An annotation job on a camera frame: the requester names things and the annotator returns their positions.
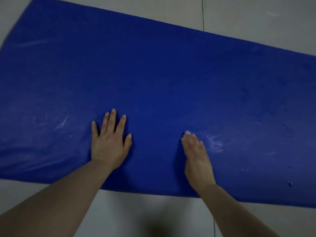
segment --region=person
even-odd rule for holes
[[[101,185],[122,164],[132,145],[131,134],[123,143],[126,115],[116,130],[115,116],[115,109],[105,114],[100,134],[92,122],[91,161],[0,216],[2,236],[75,234]],[[186,131],[181,141],[187,157],[185,175],[210,210],[223,237],[278,236],[216,184],[205,146],[195,134]]]

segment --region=grout line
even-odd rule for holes
[[[204,10],[203,10],[203,0],[202,0],[202,20],[203,20],[203,31],[204,31]]]

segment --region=person's right arm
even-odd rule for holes
[[[278,236],[216,184],[209,156],[195,134],[186,131],[181,141],[187,156],[185,175],[210,210],[223,237]]]

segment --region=blue plastic sheet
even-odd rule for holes
[[[133,147],[103,189],[197,194],[185,130],[239,201],[316,206],[316,57],[58,0],[33,0],[0,51],[0,178],[53,183],[90,124],[126,114]]]

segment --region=hand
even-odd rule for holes
[[[203,142],[189,131],[185,132],[181,142],[187,157],[184,172],[191,187],[199,193],[205,187],[216,184],[212,164]]]
[[[132,145],[132,134],[128,134],[123,144],[123,131],[126,115],[123,115],[114,132],[116,110],[107,112],[103,118],[100,135],[95,121],[92,122],[91,159],[98,159],[109,165],[111,170],[118,168]]]

